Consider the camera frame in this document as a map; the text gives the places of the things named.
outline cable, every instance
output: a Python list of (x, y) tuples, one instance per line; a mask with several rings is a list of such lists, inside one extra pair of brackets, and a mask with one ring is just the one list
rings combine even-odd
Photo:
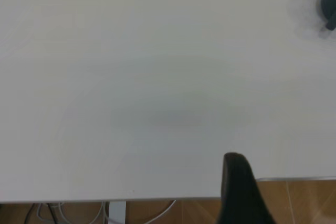
[(52, 220), (54, 221), (54, 224), (57, 224), (57, 219), (56, 219), (56, 216), (55, 216), (55, 214), (54, 214), (54, 212), (53, 212), (53, 210), (52, 210), (52, 208), (51, 208), (51, 206), (50, 206), (50, 204), (49, 203), (47, 203), (47, 206), (48, 206), (48, 208), (49, 208), (49, 211), (50, 211), (50, 213), (51, 213), (51, 216), (52, 216)]
[[(153, 221), (159, 219), (160, 217), (162, 217), (166, 212), (168, 212), (172, 206), (175, 204), (176, 200), (174, 200), (162, 213), (160, 213), (158, 216), (154, 217), (153, 219), (145, 222), (144, 224), (149, 224), (152, 223)], [(106, 207), (105, 207), (105, 202), (102, 203), (103, 204), (103, 208), (104, 208), (104, 217), (108, 220), (108, 222), (111, 222), (113, 224), (121, 224), (115, 220), (112, 220), (111, 218), (108, 217), (107, 213), (106, 213)]]
[[(72, 224), (71, 221), (68, 220), (67, 217), (65, 217), (65, 214), (63, 213), (63, 210), (62, 210), (62, 205), (63, 204), (61, 204), (61, 203), (58, 204), (59, 213), (61, 214), (62, 218), (65, 220), (65, 222), (67, 224)], [(103, 208), (103, 204), (100, 205), (100, 208), (99, 208), (99, 211), (98, 211), (97, 215), (95, 216), (95, 218), (89, 224), (93, 224), (98, 219), (98, 217), (100, 216), (102, 208)]]
[(35, 204), (32, 204), (32, 206), (30, 207), (30, 209), (29, 209), (29, 211), (28, 211), (28, 213), (26, 215), (24, 224), (28, 224), (29, 219), (30, 219), (30, 215), (32, 215), (34, 207), (35, 207)]
[(145, 222), (144, 224), (149, 224), (149, 223), (152, 223), (153, 221), (159, 219), (159, 218), (160, 218), (161, 216), (163, 216), (166, 212), (168, 212), (169, 209), (172, 208), (172, 206), (175, 204), (175, 202), (176, 202), (176, 200), (174, 200), (174, 201), (173, 201), (173, 202), (166, 208), (166, 210), (164, 210), (162, 213), (160, 213), (160, 214), (159, 214), (158, 216), (156, 216), (155, 218), (153, 218), (153, 219), (151, 219), (151, 220)]

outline white table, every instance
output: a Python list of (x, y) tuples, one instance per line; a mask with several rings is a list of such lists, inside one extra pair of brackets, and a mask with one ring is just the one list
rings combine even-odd
[(0, 0), (0, 201), (218, 197), (336, 175), (317, 0)]

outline brown floor tile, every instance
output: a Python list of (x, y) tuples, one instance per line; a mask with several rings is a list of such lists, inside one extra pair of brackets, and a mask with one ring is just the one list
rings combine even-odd
[(336, 180), (288, 182), (296, 224), (336, 223)]
[[(165, 201), (128, 201), (126, 204), (126, 224), (141, 224), (154, 218), (164, 211), (171, 203)], [(182, 224), (181, 201), (176, 201), (173, 207), (153, 224)]]
[[(0, 223), (21, 224), (31, 207), (31, 204), (4, 204), (0, 208)], [(68, 220), (74, 223), (89, 223), (97, 215), (100, 203), (72, 203), (64, 204), (64, 213)], [(45, 224), (36, 217), (37, 206), (35, 206), (29, 220), (29, 224)], [(54, 209), (57, 219), (61, 221), (59, 211)], [(46, 206), (41, 208), (41, 216), (51, 219), (51, 215)], [(94, 224), (102, 224), (102, 215)]]
[(285, 181), (258, 182), (261, 195), (277, 224), (293, 224)]
[(183, 224), (215, 224), (220, 200), (183, 200)]

